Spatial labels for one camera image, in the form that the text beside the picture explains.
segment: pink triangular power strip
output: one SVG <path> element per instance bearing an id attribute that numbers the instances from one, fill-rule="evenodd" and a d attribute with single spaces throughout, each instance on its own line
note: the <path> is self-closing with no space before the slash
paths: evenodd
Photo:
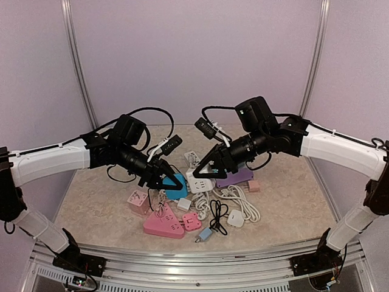
<path id="1" fill-rule="evenodd" d="M 164 205 L 164 210 L 165 213 L 161 218 L 153 212 L 144 222 L 143 231 L 147 234 L 181 239 L 185 235 L 185 230 L 167 203 Z"/>

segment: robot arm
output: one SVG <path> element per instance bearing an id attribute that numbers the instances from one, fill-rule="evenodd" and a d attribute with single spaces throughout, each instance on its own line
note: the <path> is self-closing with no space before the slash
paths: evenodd
<path id="1" fill-rule="evenodd" d="M 122 115 L 113 129 L 104 134 L 94 131 L 81 135 L 78 139 L 58 145 L 50 145 L 26 151 L 8 152 L 0 148 L 0 220 L 13 223 L 34 239 L 43 242 L 57 257 L 53 261 L 76 272 L 85 271 L 93 276 L 101 276 L 105 259 L 80 253 L 71 234 L 56 227 L 42 213 L 23 202 L 21 186 L 45 176 L 76 169 L 118 164 L 129 174 L 140 177 L 138 185 L 151 189 L 182 188 L 174 176 L 174 170 L 160 155 L 147 156 L 133 145 L 137 145 L 146 125 L 129 115 Z M 182 140 L 174 136 L 164 141 L 162 153 L 168 155 Z M 163 183 L 169 177 L 173 185 Z"/>
<path id="2" fill-rule="evenodd" d="M 215 145 L 193 172 L 194 177 L 226 178 L 226 172 L 236 173 L 240 164 L 266 152 L 323 159 L 369 177 L 365 201 L 352 208 L 334 229 L 323 234 L 316 252 L 291 258 L 295 276 L 331 269 L 334 263 L 340 265 L 340 251 L 347 243 L 374 219 L 389 214 L 389 141 L 373 139 L 370 144 L 293 114 L 273 114 L 263 97 L 246 100 L 235 111 L 248 134 L 229 144 Z M 278 123 L 277 116 L 287 118 Z M 204 118 L 196 126 L 212 138 L 217 128 L 205 115 Z M 212 172 L 200 173 L 208 165 Z"/>

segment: white power strip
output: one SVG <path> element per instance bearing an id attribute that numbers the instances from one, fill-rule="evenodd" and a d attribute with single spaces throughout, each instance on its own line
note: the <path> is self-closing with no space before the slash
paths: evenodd
<path id="1" fill-rule="evenodd" d="M 208 178 L 195 178 L 193 172 L 200 163 L 200 158 L 193 151 L 186 152 L 184 154 L 185 161 L 187 162 L 189 169 L 185 173 L 187 181 L 189 184 L 191 193 L 203 193 L 213 190 L 215 187 L 216 181 L 214 179 Z M 200 171 L 200 173 L 211 173 L 212 168 L 210 165 L 207 165 Z"/>

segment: marble tabletop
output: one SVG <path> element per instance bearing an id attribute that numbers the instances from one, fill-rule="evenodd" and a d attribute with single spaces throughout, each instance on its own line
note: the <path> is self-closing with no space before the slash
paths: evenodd
<path id="1" fill-rule="evenodd" d="M 170 126 L 149 126 L 149 129 L 151 145 L 154 145 L 168 134 Z M 245 135 L 238 125 L 226 125 L 223 129 L 233 139 Z M 216 142 L 206 139 L 192 125 L 176 125 L 174 133 L 183 143 L 165 159 L 182 173 L 188 169 L 185 152 L 193 150 L 203 157 Z M 254 165 L 260 165 L 266 158 L 267 155 L 258 157 Z M 117 179 L 128 179 L 120 167 L 113 168 L 110 174 Z M 227 219 L 223 218 L 221 222 L 228 235 L 215 233 L 204 243 L 195 243 L 199 231 L 186 232 L 182 239 L 145 234 L 143 222 L 151 211 L 143 217 L 131 211 L 127 203 L 133 190 L 142 189 L 137 185 L 138 180 L 129 184 L 112 181 L 107 177 L 106 167 L 76 172 L 56 224 L 70 231 L 79 243 L 166 252 L 254 250 L 319 237 L 334 226 L 331 211 L 304 158 L 282 153 L 273 155 L 265 168 L 255 171 L 254 178 L 260 183 L 260 191 L 247 192 L 246 197 L 260 211 L 261 220 L 245 222 L 242 228 L 235 229 L 227 226 Z M 155 202 L 156 194 L 152 193 Z M 223 203 L 239 209 L 230 200 Z M 184 212 L 177 210 L 175 203 L 169 204 L 181 218 Z M 203 226 L 208 225 L 211 217 Z"/>

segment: lavender wall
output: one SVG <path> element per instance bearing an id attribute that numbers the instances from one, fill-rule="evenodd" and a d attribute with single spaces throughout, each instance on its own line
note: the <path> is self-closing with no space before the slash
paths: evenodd
<path id="1" fill-rule="evenodd" d="M 0 145 L 22 150 L 88 131 L 60 1 L 0 1 L 0 31 Z M 71 177 L 31 182 L 24 199 L 53 218 Z M 19 291 L 33 244 L 19 230 L 0 231 L 2 292 Z"/>
<path id="2" fill-rule="evenodd" d="M 331 0 L 322 60 L 308 118 L 370 140 L 389 139 L 389 2 Z M 315 161 L 342 215 L 364 198 L 367 178 Z M 389 218 L 361 236 L 378 291 L 389 286 Z"/>
<path id="3" fill-rule="evenodd" d="M 100 123 L 162 106 L 194 123 L 206 105 L 263 95 L 298 112 L 320 0 L 72 1 L 82 65 Z M 237 122 L 231 113 L 213 113 Z M 159 114 L 142 116 L 166 123 Z"/>

